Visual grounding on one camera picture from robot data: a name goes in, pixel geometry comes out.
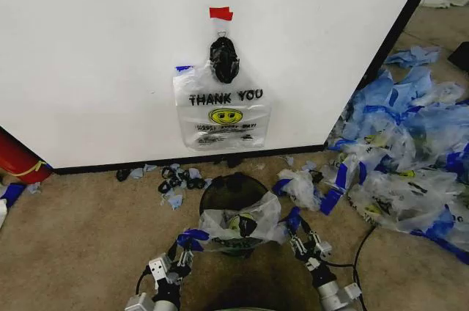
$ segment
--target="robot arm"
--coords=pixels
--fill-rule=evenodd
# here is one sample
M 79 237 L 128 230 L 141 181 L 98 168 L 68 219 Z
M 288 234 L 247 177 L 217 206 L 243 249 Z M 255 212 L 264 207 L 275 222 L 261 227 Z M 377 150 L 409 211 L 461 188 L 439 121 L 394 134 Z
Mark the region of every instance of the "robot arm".
M 177 243 L 168 251 L 148 262 L 142 273 L 135 296 L 131 297 L 125 311 L 178 311 L 180 309 L 180 288 L 182 280 L 192 271 L 192 243 L 189 239 L 184 245 L 178 261 L 172 260 L 176 255 Z M 139 293 L 141 279 L 151 274 L 155 280 L 155 290 L 158 292 L 150 298 L 146 293 Z
M 337 284 L 337 277 L 330 271 L 322 260 L 330 256 L 332 246 L 327 241 L 321 241 L 316 234 L 298 214 L 290 213 L 286 219 L 289 233 L 289 242 L 295 257 L 304 263 L 313 278 L 313 286 L 320 295 L 320 302 L 324 311 L 354 311 L 350 304 L 361 295 L 357 283 L 345 288 Z M 303 243 L 296 234 L 301 226 L 308 236 Z
M 330 256 L 332 246 L 327 241 L 321 241 L 318 234 L 311 230 L 308 223 L 300 217 L 299 209 L 294 208 L 284 221 L 287 223 L 289 243 L 295 257 L 311 274 L 312 284 L 320 295 L 324 311 L 354 311 L 350 305 L 361 295 L 361 290 L 356 283 L 345 288 L 340 288 L 337 284 L 336 275 L 330 271 L 323 260 Z M 296 234 L 299 226 L 308 236 L 305 243 Z M 178 260 L 175 260 L 177 251 L 175 242 L 167 254 L 162 254 L 148 262 L 137 284 L 136 294 L 128 301 L 125 311 L 178 311 L 180 309 L 180 288 L 182 280 L 192 271 L 192 251 L 193 249 L 202 250 L 199 243 L 188 232 L 178 237 L 177 243 L 183 247 Z M 200 233 L 201 231 L 192 230 L 192 233 L 194 232 Z M 152 298 L 146 293 L 139 293 L 140 281 L 148 274 L 155 279 L 155 290 L 158 292 Z

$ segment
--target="floor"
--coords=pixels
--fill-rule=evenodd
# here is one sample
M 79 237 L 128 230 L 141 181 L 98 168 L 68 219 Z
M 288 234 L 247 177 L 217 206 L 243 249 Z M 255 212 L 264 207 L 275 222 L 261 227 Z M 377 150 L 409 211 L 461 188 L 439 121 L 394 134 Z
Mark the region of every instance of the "floor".
M 435 79 L 469 87 L 468 77 L 446 61 L 469 40 L 468 21 L 469 7 L 420 8 L 396 48 L 441 45 L 440 60 L 432 66 Z M 405 74 L 397 67 L 392 71 L 397 79 Z M 320 166 L 334 153 L 293 157 L 293 167 L 300 168 L 306 160 Z M 240 171 L 271 187 L 287 164 L 270 157 L 246 160 L 236 169 L 195 167 L 205 178 Z M 1 311 L 123 310 L 148 260 L 165 252 L 182 230 L 197 226 L 202 191 L 187 191 L 182 207 L 172 211 L 167 203 L 160 205 L 158 171 L 123 183 L 114 174 L 54 175 L 41 194 L 25 193 L 18 200 L 0 231 Z M 281 203 L 284 212 L 292 207 L 287 198 Z M 332 244 L 331 260 L 339 263 L 352 260 L 369 229 L 346 200 L 330 216 L 302 214 Z M 459 311 L 469 304 L 469 266 L 423 238 L 376 229 L 363 248 L 359 271 L 369 310 Z M 334 272 L 342 285 L 352 281 L 350 270 Z M 151 278 L 142 289 L 152 290 Z M 198 253 L 183 285 L 182 310 L 236 306 L 320 309 L 309 274 L 286 244 L 265 244 L 247 260 Z

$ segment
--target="yellow smiley face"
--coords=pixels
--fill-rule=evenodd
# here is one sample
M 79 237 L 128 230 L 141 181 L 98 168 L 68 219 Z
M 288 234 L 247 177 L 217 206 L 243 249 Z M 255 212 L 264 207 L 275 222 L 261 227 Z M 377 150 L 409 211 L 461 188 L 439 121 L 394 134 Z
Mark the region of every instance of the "yellow smiley face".
M 213 109 L 208 117 L 216 122 L 217 124 L 235 124 L 243 118 L 243 113 L 237 109 L 222 108 L 222 109 Z

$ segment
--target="trash can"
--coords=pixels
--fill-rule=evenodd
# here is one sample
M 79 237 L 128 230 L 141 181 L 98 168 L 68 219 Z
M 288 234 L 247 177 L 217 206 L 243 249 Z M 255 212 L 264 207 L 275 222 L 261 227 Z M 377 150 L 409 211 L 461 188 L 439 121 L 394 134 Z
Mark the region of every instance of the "trash can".
M 267 188 L 257 179 L 240 172 L 225 177 L 216 177 L 202 195 L 199 213 L 202 215 L 205 210 L 241 211 L 260 201 L 267 192 Z M 246 233 L 243 230 L 255 229 L 255 224 L 248 215 L 240 214 L 229 222 L 229 227 L 234 230 L 240 229 L 241 236 L 244 236 Z M 249 236 L 229 240 L 215 238 L 213 241 L 236 249 L 224 252 L 226 255 L 246 258 L 251 255 L 254 246 L 260 242 L 259 239 Z

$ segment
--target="red object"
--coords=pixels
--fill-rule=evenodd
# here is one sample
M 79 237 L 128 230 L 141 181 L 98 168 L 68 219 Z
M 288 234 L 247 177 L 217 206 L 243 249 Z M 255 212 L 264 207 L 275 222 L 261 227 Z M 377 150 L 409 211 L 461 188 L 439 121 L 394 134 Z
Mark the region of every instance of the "red object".
M 229 7 L 210 8 L 210 17 L 231 21 L 233 19 L 233 13 L 229 11 Z
M 0 131 L 0 167 L 26 184 L 43 181 L 52 173 L 45 162 L 4 131 Z

